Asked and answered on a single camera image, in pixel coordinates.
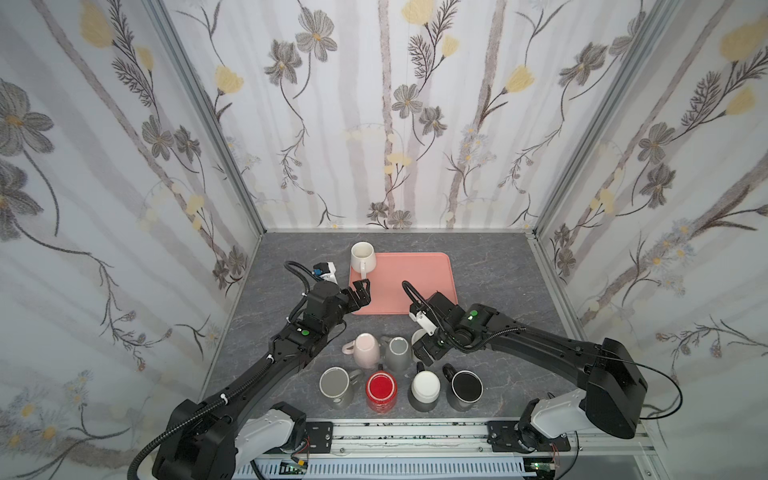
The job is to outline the cream ribbed mug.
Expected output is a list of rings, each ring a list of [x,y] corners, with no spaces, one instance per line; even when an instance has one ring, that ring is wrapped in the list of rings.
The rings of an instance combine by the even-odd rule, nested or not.
[[[366,279],[377,266],[377,257],[373,245],[369,242],[361,241],[355,243],[351,250],[350,266],[361,279]]]

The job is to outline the black mug white rim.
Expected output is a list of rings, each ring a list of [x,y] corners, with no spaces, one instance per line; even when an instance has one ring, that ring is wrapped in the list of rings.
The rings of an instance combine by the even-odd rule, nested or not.
[[[446,396],[449,405],[456,411],[470,410],[483,396],[484,385],[480,377],[470,370],[458,370],[446,363],[442,372],[448,385]]]

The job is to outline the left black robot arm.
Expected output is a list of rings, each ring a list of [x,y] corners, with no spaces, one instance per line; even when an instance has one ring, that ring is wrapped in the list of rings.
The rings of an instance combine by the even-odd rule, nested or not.
[[[131,461],[127,477],[136,479],[140,465],[157,451],[152,466],[157,479],[230,479],[244,455],[236,438],[261,399],[304,369],[328,345],[331,330],[345,315],[370,302],[368,279],[344,289],[328,280],[307,285],[287,324],[270,339],[267,353],[216,394],[199,403],[180,403],[166,430]]]

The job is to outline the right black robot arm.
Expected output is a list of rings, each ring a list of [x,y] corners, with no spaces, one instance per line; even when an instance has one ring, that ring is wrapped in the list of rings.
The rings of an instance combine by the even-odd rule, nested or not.
[[[408,295],[412,320],[435,327],[422,336],[414,353],[425,365],[450,350],[469,354],[484,349],[516,356],[575,386],[569,394],[529,402],[520,417],[520,437],[555,438],[595,427],[620,439],[632,439],[648,383],[620,342],[579,341],[526,325],[475,303],[467,310],[436,292],[427,299]]]

